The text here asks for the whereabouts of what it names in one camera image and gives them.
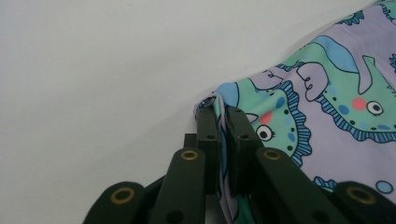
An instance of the cartoon fish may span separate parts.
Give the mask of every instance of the cartoon fish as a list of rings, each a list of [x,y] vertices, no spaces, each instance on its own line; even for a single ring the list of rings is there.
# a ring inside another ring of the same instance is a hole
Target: cartoon fish
[[[299,96],[290,81],[269,90],[257,89],[250,79],[221,85],[215,92],[236,96],[224,102],[244,110],[266,147],[285,151],[298,165],[311,154],[311,132],[304,126],[305,115],[298,110]]]
[[[333,117],[338,128],[350,132],[358,141],[368,138],[377,143],[396,141],[396,92],[375,67],[375,59],[363,56],[372,77],[369,88],[359,93],[360,76],[347,51],[333,52],[334,49],[313,41],[297,51],[280,67],[295,68],[301,77],[315,78],[325,74],[328,83],[315,101],[322,110]],[[344,61],[336,55],[345,54]],[[319,69],[304,69],[319,63]]]

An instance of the printed fabric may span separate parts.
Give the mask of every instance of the printed fabric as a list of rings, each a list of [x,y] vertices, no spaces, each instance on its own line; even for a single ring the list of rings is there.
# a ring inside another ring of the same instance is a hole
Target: printed fabric
[[[367,185],[396,203],[396,1],[377,1],[329,27],[284,62],[224,83],[195,106],[236,106],[265,147],[285,151],[321,188]],[[225,132],[221,133],[223,143]],[[219,201],[228,223],[254,223],[248,195]]]

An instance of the screw hole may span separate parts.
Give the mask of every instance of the screw hole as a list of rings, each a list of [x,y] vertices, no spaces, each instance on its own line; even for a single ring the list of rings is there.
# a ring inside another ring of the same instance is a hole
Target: screw hole
[[[180,223],[183,221],[184,215],[180,211],[172,211],[166,215],[166,221],[168,223]]]
[[[322,211],[316,211],[312,214],[312,218],[317,222],[317,223],[329,223],[330,218],[329,216],[322,212]]]
[[[350,198],[360,203],[365,203],[365,204],[376,203],[376,197],[371,192],[365,189],[351,186],[346,189],[346,193],[347,195],[349,195]]]
[[[198,158],[198,153],[196,151],[187,150],[181,153],[181,158],[186,161],[193,161]]]
[[[280,154],[277,151],[274,150],[266,150],[262,154],[265,158],[272,160],[272,161],[277,161],[280,160]]]
[[[120,188],[111,194],[111,202],[114,204],[128,203],[134,198],[134,190],[131,188]]]

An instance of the cartoon fish print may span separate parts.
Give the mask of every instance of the cartoon fish print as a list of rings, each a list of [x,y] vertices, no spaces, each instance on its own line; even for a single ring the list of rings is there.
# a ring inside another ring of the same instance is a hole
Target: cartoon fish print
[[[344,23],[348,26],[351,26],[353,24],[361,23],[361,20],[364,20],[364,14],[363,14],[362,10],[357,11],[357,12],[343,18],[341,21],[337,22],[336,24]]]
[[[329,46],[323,47],[317,42],[311,42],[290,56],[280,67],[297,66],[295,69],[301,77],[325,74],[328,77],[327,87],[315,101],[321,104],[325,113],[333,117],[338,128],[350,132],[356,140],[369,138],[377,143],[396,141],[395,90],[375,67],[375,59],[363,56],[372,83],[368,90],[359,93],[360,76],[355,64],[350,60],[337,61],[336,53],[332,50]],[[312,63],[319,63],[320,69],[303,69]]]
[[[311,132],[304,126],[305,115],[298,110],[299,96],[286,81],[269,90],[260,90],[250,79],[220,86],[216,92],[237,95],[237,99],[225,99],[247,113],[257,135],[265,147],[285,151],[298,165],[302,156],[311,154]]]
[[[381,6],[384,15],[396,25],[396,2],[378,1],[375,5]]]
[[[367,30],[364,28],[365,27],[364,25],[360,25],[359,27],[361,28],[354,29],[357,32],[357,34],[364,32],[361,31],[361,29]],[[387,30],[393,30],[393,31],[389,31],[388,35],[383,35],[385,39],[382,38],[380,42],[373,44],[373,46],[367,46],[367,48],[362,48],[361,46],[354,46],[356,45],[354,44],[356,42],[366,43],[365,41],[367,40],[364,40],[365,38],[364,36],[361,37],[361,41],[357,41],[356,39],[350,39],[353,38],[353,36],[356,37],[356,35],[351,35],[351,36],[344,35],[343,32],[338,32],[333,34],[335,37],[337,37],[338,42],[333,37],[330,37],[328,35],[319,35],[308,44],[317,43],[321,45],[323,48],[325,48],[327,51],[328,58],[338,69],[343,70],[345,72],[358,73],[359,93],[364,93],[365,91],[367,91],[367,89],[370,88],[373,81],[372,81],[372,75],[368,70],[362,56],[374,55],[372,57],[377,58],[380,62],[385,62],[390,60],[390,63],[388,64],[386,63],[379,64],[378,69],[381,71],[388,71],[389,69],[395,69],[396,71],[396,65],[395,65],[396,62],[394,62],[395,59],[393,56],[396,55],[395,54],[396,45],[389,44],[394,42],[392,38],[393,36],[396,35],[396,30],[393,29],[393,26]],[[299,60],[299,58],[295,58],[295,63],[290,64],[289,66],[286,66],[283,63],[278,64],[276,66],[276,69],[279,68],[279,70],[283,70],[283,72],[278,70],[275,71],[274,69],[273,69],[274,71],[272,72],[266,70],[259,74],[254,75],[252,77],[252,80],[255,83],[258,83],[258,85],[263,85],[266,88],[274,87],[275,85],[281,83],[283,80],[288,79],[290,75],[290,71],[293,68],[301,67],[303,64],[304,64],[304,60]],[[319,77],[319,76],[314,76],[311,78],[314,78],[316,80],[323,78],[326,79],[326,77]],[[318,87],[318,85],[314,85],[312,86],[312,89],[310,89],[309,94],[314,95],[322,91],[323,90],[321,90]]]
[[[330,179],[328,181],[325,181],[322,177],[320,176],[315,176],[314,178],[314,184],[318,187],[321,187],[323,189],[326,189],[329,192],[333,192],[335,185],[337,185],[337,182],[334,180]]]
[[[392,57],[390,59],[390,66],[392,66],[395,69],[396,73],[396,54],[392,54]]]

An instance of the brass screw insert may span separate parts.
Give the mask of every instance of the brass screw insert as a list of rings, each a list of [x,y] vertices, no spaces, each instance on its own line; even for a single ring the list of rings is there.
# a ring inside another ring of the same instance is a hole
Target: brass screw insert
[[[262,153],[262,155],[271,161],[278,161],[281,158],[279,152],[272,150],[272,149],[264,151],[264,153]]]
[[[198,158],[198,153],[193,150],[187,150],[181,153],[181,158],[186,161],[193,161]]]
[[[365,204],[375,204],[376,197],[369,191],[359,187],[349,187],[346,189],[346,193],[352,199]]]
[[[128,203],[134,198],[134,189],[131,188],[120,188],[111,194],[111,202],[114,204]]]

